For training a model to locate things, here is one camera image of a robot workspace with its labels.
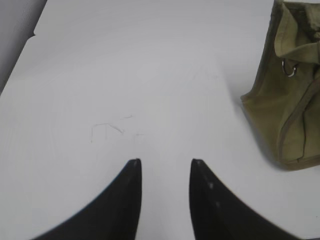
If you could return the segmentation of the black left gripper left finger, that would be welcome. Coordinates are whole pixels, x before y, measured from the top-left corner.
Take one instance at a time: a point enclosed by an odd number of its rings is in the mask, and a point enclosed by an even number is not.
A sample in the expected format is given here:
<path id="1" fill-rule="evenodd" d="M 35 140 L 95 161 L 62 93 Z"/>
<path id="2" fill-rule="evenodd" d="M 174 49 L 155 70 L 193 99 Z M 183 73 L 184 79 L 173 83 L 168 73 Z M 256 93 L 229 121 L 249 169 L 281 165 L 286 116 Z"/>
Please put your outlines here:
<path id="1" fill-rule="evenodd" d="M 110 185 L 39 240 L 134 240 L 142 204 L 141 160 L 129 160 Z"/>

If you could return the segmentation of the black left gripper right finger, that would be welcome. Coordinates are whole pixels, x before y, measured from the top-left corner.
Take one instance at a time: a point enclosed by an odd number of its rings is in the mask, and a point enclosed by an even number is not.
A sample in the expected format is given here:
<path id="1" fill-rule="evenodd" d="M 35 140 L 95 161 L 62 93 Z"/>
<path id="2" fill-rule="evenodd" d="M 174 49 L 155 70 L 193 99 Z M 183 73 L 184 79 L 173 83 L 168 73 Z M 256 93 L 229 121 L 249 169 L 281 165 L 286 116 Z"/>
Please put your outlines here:
<path id="1" fill-rule="evenodd" d="M 234 195 L 202 159 L 193 159 L 189 210 L 197 240 L 294 240 Z"/>

